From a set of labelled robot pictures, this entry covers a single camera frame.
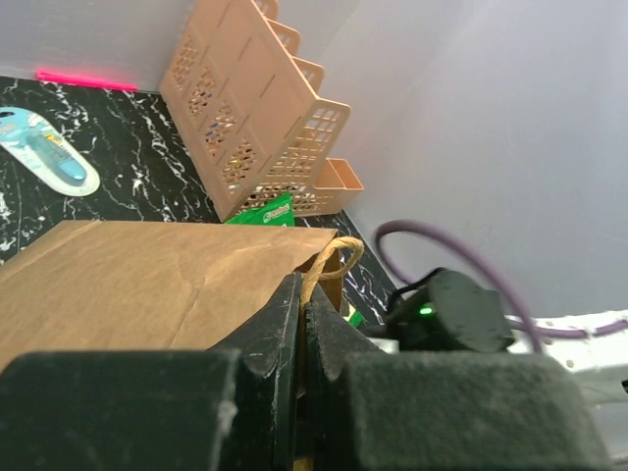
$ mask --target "green light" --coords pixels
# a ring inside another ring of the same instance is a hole
[[[419,314],[422,316],[431,316],[434,314],[434,309],[431,306],[425,305],[419,309]]]

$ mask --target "rope handle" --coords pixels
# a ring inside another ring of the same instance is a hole
[[[351,253],[351,257],[346,261],[344,266],[340,267],[338,270],[335,270],[334,272],[323,273],[323,269],[325,268],[325,264],[327,263],[327,261],[336,250],[339,250],[341,248],[352,249],[353,253]],[[301,297],[299,298],[300,312],[303,312],[303,309],[305,309],[305,304],[310,301],[310,298],[312,297],[312,292],[314,292],[314,288],[319,281],[333,280],[335,278],[343,277],[348,273],[351,268],[353,268],[353,266],[360,259],[363,253],[364,242],[359,238],[338,237],[330,240],[330,242],[325,245],[323,250],[319,252],[316,260],[314,260],[314,263],[312,264],[312,267],[303,276]]]

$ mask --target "green package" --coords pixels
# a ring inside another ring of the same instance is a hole
[[[248,224],[253,226],[294,226],[292,195],[285,193],[269,201],[263,208],[242,211],[225,224]]]

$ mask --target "beige plastic basket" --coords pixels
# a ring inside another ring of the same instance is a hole
[[[273,0],[198,0],[161,92],[222,221],[289,191],[297,216],[339,212],[363,187],[330,150],[349,116]]]

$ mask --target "marble surface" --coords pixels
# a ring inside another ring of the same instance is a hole
[[[46,118],[98,171],[100,188],[68,197],[0,147],[0,264],[64,220],[217,223],[218,217],[158,94],[0,78],[0,106]],[[344,213],[300,226],[360,236]],[[370,250],[344,281],[345,296],[375,322],[393,283]]]

